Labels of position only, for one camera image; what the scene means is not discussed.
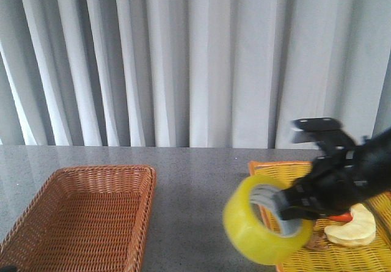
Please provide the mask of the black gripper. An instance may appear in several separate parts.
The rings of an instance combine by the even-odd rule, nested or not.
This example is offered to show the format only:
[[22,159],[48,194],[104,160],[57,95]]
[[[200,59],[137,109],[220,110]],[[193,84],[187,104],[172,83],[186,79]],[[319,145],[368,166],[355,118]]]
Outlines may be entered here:
[[362,202],[362,162],[355,157],[335,162],[319,157],[311,171],[296,179],[288,189],[262,189],[259,204],[279,211],[282,220],[340,215]]

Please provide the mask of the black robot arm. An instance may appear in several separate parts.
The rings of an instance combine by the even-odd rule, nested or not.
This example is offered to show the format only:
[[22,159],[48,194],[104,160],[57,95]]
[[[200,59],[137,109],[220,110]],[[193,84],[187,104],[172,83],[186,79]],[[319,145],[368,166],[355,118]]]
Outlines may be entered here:
[[252,202],[283,221],[341,215],[356,203],[390,190],[390,131],[350,149],[338,145],[312,161],[308,174],[287,189],[262,183]]

